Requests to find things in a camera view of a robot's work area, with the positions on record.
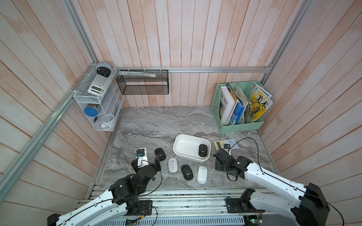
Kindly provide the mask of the white plastic storage box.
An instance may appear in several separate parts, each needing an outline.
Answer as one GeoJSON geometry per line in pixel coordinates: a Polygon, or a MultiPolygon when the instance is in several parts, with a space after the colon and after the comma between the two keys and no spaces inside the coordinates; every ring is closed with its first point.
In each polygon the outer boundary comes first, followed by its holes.
{"type": "Polygon", "coordinates": [[[204,138],[180,134],[176,137],[173,144],[173,152],[177,157],[204,163],[210,157],[211,143],[204,138]],[[202,156],[199,155],[200,145],[206,146],[206,154],[203,154],[202,156]]]}

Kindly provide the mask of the black ribbed mouse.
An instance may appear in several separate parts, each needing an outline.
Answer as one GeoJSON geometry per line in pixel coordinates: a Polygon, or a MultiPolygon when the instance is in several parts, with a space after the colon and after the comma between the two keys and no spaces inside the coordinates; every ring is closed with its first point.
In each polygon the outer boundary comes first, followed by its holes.
{"type": "Polygon", "coordinates": [[[183,177],[185,180],[189,181],[194,178],[193,172],[189,165],[183,165],[181,167],[181,170],[182,170],[182,174],[183,174],[183,177]]]}

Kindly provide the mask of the white grey mouse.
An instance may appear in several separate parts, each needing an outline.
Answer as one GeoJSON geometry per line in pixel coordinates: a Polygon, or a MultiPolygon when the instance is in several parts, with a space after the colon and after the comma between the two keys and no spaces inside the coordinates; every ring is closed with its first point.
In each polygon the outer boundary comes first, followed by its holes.
{"type": "Polygon", "coordinates": [[[197,182],[204,185],[207,181],[208,170],[205,166],[199,166],[197,173],[197,182]]]}

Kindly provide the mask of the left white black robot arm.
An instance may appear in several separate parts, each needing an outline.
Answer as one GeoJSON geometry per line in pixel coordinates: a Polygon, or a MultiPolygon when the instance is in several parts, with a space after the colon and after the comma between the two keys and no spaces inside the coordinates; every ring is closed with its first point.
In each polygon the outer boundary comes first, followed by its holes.
{"type": "Polygon", "coordinates": [[[139,200],[144,196],[150,180],[155,180],[161,171],[160,156],[155,162],[146,163],[135,174],[118,179],[108,190],[83,207],[64,215],[52,214],[47,217],[48,226],[99,226],[117,216],[136,216],[138,220],[151,215],[155,209],[152,200],[139,200]]]}

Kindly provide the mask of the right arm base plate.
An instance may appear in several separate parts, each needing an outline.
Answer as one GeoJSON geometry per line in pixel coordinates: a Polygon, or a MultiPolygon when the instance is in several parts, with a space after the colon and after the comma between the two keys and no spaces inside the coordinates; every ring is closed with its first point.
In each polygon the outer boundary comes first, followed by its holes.
{"type": "Polygon", "coordinates": [[[228,213],[264,213],[265,210],[257,210],[249,201],[240,198],[226,197],[226,208],[228,213]]]}

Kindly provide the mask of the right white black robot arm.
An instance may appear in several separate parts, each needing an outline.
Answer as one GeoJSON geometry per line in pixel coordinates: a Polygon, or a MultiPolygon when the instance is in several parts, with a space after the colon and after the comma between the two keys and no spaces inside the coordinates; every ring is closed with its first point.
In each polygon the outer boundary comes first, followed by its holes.
{"type": "Polygon", "coordinates": [[[234,158],[224,149],[213,156],[216,170],[227,177],[258,183],[276,195],[265,195],[247,188],[239,199],[226,198],[229,213],[270,211],[295,220],[301,226],[324,226],[330,212],[321,189],[310,183],[305,186],[276,175],[243,156],[234,158]]]}

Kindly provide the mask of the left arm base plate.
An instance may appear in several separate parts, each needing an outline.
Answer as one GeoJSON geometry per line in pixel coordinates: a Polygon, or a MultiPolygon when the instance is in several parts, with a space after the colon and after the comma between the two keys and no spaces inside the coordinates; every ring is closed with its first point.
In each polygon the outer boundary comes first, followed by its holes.
{"type": "Polygon", "coordinates": [[[149,216],[152,215],[152,200],[141,200],[137,202],[127,202],[126,216],[149,216]]]}

